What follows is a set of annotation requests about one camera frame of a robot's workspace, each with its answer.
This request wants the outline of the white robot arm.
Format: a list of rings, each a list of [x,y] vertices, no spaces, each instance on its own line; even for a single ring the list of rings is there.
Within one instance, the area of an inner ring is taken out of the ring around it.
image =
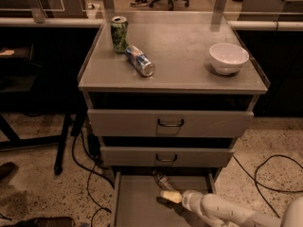
[[[227,201],[215,194],[202,194],[195,190],[162,190],[160,196],[174,203],[181,203],[195,213],[210,227],[229,227],[235,223],[240,227],[303,227],[303,198],[292,201],[282,218],[267,216]]]

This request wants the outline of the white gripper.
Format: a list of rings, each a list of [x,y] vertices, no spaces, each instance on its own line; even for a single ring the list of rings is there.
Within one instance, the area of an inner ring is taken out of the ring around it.
[[[190,212],[200,212],[202,210],[201,201],[204,195],[198,191],[186,190],[181,194],[179,191],[162,190],[160,196],[174,203],[182,203]]]

